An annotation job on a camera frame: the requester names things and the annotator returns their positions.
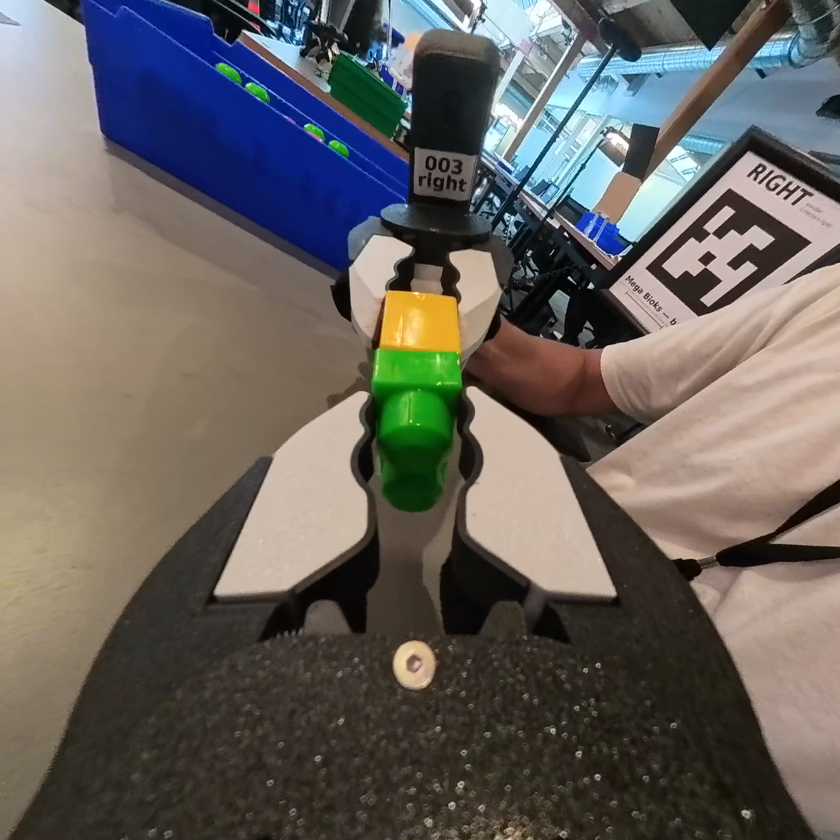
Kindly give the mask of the row of small blue bins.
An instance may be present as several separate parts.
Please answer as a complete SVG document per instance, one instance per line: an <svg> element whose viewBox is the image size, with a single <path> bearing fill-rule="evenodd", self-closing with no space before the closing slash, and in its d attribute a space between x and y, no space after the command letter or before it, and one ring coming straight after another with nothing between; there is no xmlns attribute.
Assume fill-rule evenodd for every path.
<svg viewBox="0 0 840 840"><path fill-rule="evenodd" d="M576 223L575 228L595 247L611 257L626 253L634 245L632 240L622 236L618 227L600 213L593 211L585 213Z"/></svg>

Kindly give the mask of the black tripod stand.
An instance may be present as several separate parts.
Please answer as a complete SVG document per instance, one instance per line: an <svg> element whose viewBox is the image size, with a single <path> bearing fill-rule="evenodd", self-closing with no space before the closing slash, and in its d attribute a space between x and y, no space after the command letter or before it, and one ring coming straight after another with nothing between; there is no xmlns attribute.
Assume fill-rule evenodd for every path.
<svg viewBox="0 0 840 840"><path fill-rule="evenodd" d="M641 56L641 48L627 33L627 31L625 31L620 25L618 25L613 18L603 17L599 21L598 30L598 32L602 36L606 36L605 39L608 44L608 49L604 54L604 57L601 58L601 60L599 61L589 80L587 80L584 83L583 88L579 92L576 99L573 101L570 109L559 122L555 131L553 131L552 135L541 148L540 152L538 152L538 154L535 156L528 170L523 174L522 178L517 182L515 187L513 187L508 197L500 205L499 210L490 222L491 233L494 233L497 226L503 221L503 218L508 209L512 207L519 195L522 193L523 189L528 185L529 181L531 180L534 173L538 170L545 156L550 152L552 146L560 138L560 135L567 126L568 122L573 118L574 114L581 107L583 101L589 95L590 90L594 87L596 82L599 81L602 73L608 68L613 58L616 55L619 55L621 58L625 60L630 60L631 62L636 62L639 60Z"/></svg>

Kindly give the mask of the silver ventilation duct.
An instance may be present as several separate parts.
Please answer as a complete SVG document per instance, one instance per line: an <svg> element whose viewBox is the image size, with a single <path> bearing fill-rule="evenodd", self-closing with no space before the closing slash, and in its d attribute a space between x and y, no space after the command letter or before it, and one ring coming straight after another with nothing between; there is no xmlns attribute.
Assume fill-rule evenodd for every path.
<svg viewBox="0 0 840 840"><path fill-rule="evenodd" d="M838 47L838 29L825 38L807 38L793 30L771 37L749 59L751 70L801 69L827 58ZM711 49L700 44L667 45L644 49L635 61L614 58L605 73L612 76L646 76L708 70L728 44Z"/></svg>

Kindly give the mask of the black framed marker sign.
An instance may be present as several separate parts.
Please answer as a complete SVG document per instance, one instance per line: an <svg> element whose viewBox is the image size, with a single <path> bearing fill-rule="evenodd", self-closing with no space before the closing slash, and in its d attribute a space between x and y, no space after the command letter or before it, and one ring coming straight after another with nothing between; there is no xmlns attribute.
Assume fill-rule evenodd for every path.
<svg viewBox="0 0 840 840"><path fill-rule="evenodd" d="M790 284L838 253L838 163L751 127L668 205L598 296L650 334Z"/></svg>

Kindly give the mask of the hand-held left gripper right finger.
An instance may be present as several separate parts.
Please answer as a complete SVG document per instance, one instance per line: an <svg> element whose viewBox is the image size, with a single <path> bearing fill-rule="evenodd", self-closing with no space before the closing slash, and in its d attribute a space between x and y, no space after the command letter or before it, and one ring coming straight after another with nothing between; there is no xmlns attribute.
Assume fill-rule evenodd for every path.
<svg viewBox="0 0 840 840"><path fill-rule="evenodd" d="M612 605L617 590L561 452L535 426L471 385L458 432L451 578L483 610L518 602L536 624L549 604Z"/></svg>

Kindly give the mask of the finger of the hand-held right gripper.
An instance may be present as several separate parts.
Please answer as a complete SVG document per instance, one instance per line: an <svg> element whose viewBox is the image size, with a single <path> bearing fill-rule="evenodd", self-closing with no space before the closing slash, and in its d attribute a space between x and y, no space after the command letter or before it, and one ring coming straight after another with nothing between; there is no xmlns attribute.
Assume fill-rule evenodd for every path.
<svg viewBox="0 0 840 840"><path fill-rule="evenodd" d="M460 352L474 353L483 343L497 315L501 285L489 251L452 251L458 298Z"/></svg>
<svg viewBox="0 0 840 840"><path fill-rule="evenodd" d="M373 235L351 264L351 322L367 350L378 345L386 293L410 291L415 267L415 248L385 235Z"/></svg>

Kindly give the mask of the blue plastic bin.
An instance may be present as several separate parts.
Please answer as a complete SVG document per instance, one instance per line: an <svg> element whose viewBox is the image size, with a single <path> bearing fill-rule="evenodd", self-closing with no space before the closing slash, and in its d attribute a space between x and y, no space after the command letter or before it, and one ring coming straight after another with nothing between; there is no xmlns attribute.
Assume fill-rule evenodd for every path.
<svg viewBox="0 0 840 840"><path fill-rule="evenodd" d="M408 163L201 14L168 2L82 2L100 129L110 141L336 270L353 227L404 203ZM227 62L345 160L218 73Z"/></svg>

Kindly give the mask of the yellow one-stud block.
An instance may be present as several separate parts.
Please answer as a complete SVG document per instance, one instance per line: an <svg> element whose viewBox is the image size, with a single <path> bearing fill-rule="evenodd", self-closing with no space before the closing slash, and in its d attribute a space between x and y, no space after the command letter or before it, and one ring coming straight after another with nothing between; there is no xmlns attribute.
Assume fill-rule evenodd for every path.
<svg viewBox="0 0 840 840"><path fill-rule="evenodd" d="M456 298L426 292L387 291L378 347L460 354Z"/></svg>

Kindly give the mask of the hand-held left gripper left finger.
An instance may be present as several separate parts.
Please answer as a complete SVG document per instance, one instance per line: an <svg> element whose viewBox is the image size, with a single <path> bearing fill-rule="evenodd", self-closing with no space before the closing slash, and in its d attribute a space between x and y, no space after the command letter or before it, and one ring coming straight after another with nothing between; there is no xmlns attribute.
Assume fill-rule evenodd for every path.
<svg viewBox="0 0 840 840"><path fill-rule="evenodd" d="M372 408L370 393L355 392L273 454L215 600L299 595L372 545Z"/></svg>

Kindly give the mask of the stack of green crates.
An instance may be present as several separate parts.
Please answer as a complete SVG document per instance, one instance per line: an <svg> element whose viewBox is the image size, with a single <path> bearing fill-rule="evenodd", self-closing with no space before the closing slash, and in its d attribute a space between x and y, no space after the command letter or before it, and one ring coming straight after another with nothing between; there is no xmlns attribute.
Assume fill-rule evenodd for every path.
<svg viewBox="0 0 840 840"><path fill-rule="evenodd" d="M406 101L354 56L340 52L328 77L331 95L391 139L403 119Z"/></svg>

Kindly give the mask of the green two-stud block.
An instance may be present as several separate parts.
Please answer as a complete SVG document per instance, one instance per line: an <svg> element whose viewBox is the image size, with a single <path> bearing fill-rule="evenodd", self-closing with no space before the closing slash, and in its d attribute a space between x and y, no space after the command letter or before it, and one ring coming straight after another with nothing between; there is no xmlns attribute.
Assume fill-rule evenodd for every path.
<svg viewBox="0 0 840 840"><path fill-rule="evenodd" d="M374 352L375 448L381 491L395 509L424 512L443 495L462 388L457 352Z"/></svg>

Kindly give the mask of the wooden topped desk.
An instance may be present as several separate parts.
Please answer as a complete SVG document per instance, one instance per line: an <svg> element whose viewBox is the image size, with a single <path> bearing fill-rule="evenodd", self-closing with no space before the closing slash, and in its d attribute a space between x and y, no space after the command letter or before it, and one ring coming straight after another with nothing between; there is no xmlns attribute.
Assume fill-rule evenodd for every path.
<svg viewBox="0 0 840 840"><path fill-rule="evenodd" d="M293 79L299 86L307 89L311 95L324 102L331 110L336 111L359 130L368 134L379 145L395 154L403 162L409 162L409 154L402 146L333 96L329 83L320 77L317 65L312 60L301 57L298 47L285 41L250 34L246 31L239 36L238 40L273 67Z"/></svg>

